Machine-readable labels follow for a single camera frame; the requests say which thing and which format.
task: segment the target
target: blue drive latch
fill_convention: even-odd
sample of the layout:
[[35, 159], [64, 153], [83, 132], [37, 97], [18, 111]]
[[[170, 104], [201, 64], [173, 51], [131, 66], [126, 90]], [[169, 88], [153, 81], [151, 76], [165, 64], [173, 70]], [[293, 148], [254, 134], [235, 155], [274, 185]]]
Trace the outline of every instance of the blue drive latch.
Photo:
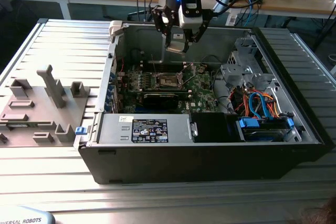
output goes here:
[[242, 118], [239, 120], [241, 128], [259, 128], [259, 122], [256, 118]]

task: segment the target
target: barcode sticker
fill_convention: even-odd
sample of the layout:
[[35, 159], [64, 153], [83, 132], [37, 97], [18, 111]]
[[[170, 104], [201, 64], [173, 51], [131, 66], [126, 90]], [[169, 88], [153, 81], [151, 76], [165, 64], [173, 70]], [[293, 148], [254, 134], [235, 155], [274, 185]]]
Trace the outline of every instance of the barcode sticker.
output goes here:
[[133, 121], [134, 117], [129, 115], [121, 115], [119, 117], [120, 123], [131, 123]]

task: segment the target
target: blue clip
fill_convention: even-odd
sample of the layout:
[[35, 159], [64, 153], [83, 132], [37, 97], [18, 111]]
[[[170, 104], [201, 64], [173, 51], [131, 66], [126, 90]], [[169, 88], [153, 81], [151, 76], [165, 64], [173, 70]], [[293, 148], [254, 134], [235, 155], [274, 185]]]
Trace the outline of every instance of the blue clip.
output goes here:
[[241, 128], [259, 128], [259, 122], [255, 118], [242, 118], [239, 120], [239, 125]]
[[88, 129], [86, 127], [76, 127], [75, 134], [76, 135], [87, 135]]
[[288, 123], [289, 127], [291, 127], [291, 128], [294, 127], [294, 121], [293, 121], [292, 118], [287, 119], [287, 123]]

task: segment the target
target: wire bundle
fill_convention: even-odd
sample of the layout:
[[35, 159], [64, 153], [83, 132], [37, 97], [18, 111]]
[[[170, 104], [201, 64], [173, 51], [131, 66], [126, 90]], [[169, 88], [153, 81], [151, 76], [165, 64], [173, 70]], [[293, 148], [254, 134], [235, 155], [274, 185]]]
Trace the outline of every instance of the wire bundle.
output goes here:
[[[233, 90], [228, 97], [231, 101], [233, 99], [234, 93], [237, 90]], [[267, 118], [279, 118], [276, 100], [267, 93], [262, 93], [259, 90], [248, 89], [243, 91], [243, 102], [235, 108], [235, 111], [238, 113], [242, 108], [241, 116], [250, 116], [253, 118], [262, 119], [258, 111], [261, 109], [259, 105], [254, 108], [254, 100], [257, 99], [260, 101], [263, 114]]]

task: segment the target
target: metal slatted surface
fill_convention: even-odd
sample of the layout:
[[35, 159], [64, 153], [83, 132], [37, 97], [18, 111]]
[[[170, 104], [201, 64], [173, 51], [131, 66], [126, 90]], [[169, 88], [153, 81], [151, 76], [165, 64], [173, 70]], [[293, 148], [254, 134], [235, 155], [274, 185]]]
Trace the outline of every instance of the metal slatted surface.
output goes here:
[[[272, 49], [286, 67], [322, 125], [327, 129], [330, 137], [336, 141], [335, 79], [325, 71], [322, 63], [297, 35], [291, 34], [286, 29], [262, 28], [261, 31], [266, 39], [269, 39], [268, 42]], [[331, 102], [322, 103], [321, 99]]]
[[[9, 74], [2, 76], [0, 106], [12, 94], [8, 83], [14, 76], [29, 75], [38, 64], [52, 63], [62, 83], [80, 80], [91, 86], [82, 121], [91, 124], [106, 53], [100, 46], [109, 43], [108, 24], [50, 20], [37, 25]], [[31, 48], [37, 43], [39, 49]], [[78, 49], [81, 43], [87, 48]], [[49, 50], [47, 44], [62, 45]], [[29, 81], [43, 85], [35, 78]], [[309, 83], [300, 84], [310, 91]], [[329, 102], [336, 107], [332, 98], [320, 103], [308, 100], [316, 108]], [[326, 125], [329, 119], [335, 120], [321, 117]], [[285, 220], [293, 219], [300, 209], [319, 205], [336, 193], [336, 152], [301, 164], [275, 181], [98, 185], [74, 148], [0, 148], [0, 183], [0, 205], [51, 211], [57, 223], [288, 223]]]

